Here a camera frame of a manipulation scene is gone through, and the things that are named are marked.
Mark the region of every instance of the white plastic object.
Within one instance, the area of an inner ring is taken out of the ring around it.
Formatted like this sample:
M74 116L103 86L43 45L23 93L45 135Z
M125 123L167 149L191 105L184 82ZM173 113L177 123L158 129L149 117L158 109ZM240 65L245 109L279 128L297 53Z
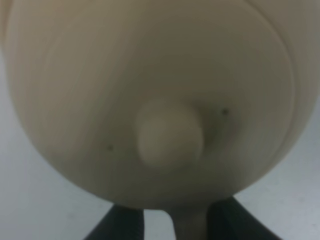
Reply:
M205 205L260 179L301 135L318 25L317 0L14 1L7 74L29 138L78 186L133 208ZM137 119L159 99L197 112L196 164L146 164L167 161L139 149Z
M148 166L172 171L192 167L202 157L204 133L199 115L181 103L156 101L139 114L138 149Z

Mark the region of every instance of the white background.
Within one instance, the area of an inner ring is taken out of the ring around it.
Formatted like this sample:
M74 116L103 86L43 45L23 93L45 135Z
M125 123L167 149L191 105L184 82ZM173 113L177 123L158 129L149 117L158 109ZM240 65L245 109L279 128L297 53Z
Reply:
M240 202L286 240L320 239L320 100L299 143ZM83 240L112 205L66 181L20 127L0 58L0 239ZM146 240L174 240L170 218L147 211Z

